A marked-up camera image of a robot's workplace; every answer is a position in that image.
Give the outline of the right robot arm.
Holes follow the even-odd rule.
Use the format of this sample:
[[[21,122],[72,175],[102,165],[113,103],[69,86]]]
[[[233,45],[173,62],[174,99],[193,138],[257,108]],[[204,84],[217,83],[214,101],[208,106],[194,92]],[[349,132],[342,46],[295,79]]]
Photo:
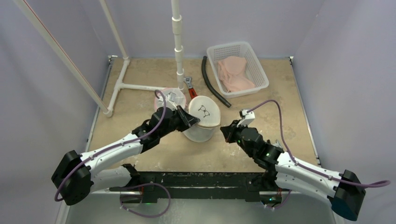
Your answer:
[[[344,219],[358,219],[366,191],[354,172],[326,170],[293,158],[281,147],[265,141],[256,128],[237,124],[238,120],[234,120],[220,130],[227,143],[236,143],[268,172],[262,177],[266,189],[280,187],[296,191],[324,202]]]

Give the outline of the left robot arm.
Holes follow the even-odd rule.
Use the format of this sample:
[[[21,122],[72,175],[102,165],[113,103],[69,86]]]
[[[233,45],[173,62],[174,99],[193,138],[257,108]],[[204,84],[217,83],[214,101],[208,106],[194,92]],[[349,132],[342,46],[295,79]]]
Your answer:
[[[54,200],[75,205],[98,186],[94,178],[109,166],[142,154],[159,145],[160,139],[173,131],[184,132],[200,122],[200,118],[177,106],[175,110],[160,107],[120,140],[94,151],[78,154],[72,150],[60,160],[51,180],[56,187]]]

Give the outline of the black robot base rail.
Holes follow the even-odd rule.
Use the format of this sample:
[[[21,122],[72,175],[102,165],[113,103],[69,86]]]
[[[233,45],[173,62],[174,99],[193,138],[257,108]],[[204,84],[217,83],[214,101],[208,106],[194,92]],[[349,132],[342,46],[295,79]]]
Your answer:
[[[260,172],[140,172],[125,187],[110,191],[127,194],[124,203],[156,203],[158,199],[239,199],[269,205],[280,204],[282,191]]]

